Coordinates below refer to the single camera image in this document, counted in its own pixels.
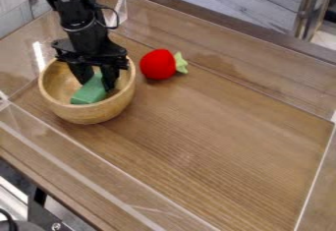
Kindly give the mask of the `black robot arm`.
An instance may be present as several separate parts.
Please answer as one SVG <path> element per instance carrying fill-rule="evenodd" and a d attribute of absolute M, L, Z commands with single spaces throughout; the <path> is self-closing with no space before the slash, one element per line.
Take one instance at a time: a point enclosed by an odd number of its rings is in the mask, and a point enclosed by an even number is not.
<path fill-rule="evenodd" d="M 103 87 L 111 91 L 117 86 L 121 70 L 129 68 L 127 50 L 110 39 L 110 29 L 105 10 L 114 8 L 102 5 L 98 0 L 46 0 L 59 15 L 61 26 L 67 37 L 57 39 L 51 47 L 57 59 L 65 62 L 78 82 L 86 85 L 94 77 L 94 67 L 101 68 Z"/>

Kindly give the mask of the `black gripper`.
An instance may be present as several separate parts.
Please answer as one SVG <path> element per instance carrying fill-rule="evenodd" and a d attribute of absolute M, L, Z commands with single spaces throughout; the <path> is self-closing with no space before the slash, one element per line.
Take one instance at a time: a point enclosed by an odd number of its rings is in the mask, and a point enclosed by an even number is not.
<path fill-rule="evenodd" d="M 106 91 L 117 87 L 121 70 L 129 68 L 127 49 L 110 39 L 109 29 L 102 25 L 66 27 L 67 37 L 57 39 L 51 47 L 57 59 L 69 65 L 78 82 L 85 85 L 101 67 Z"/>

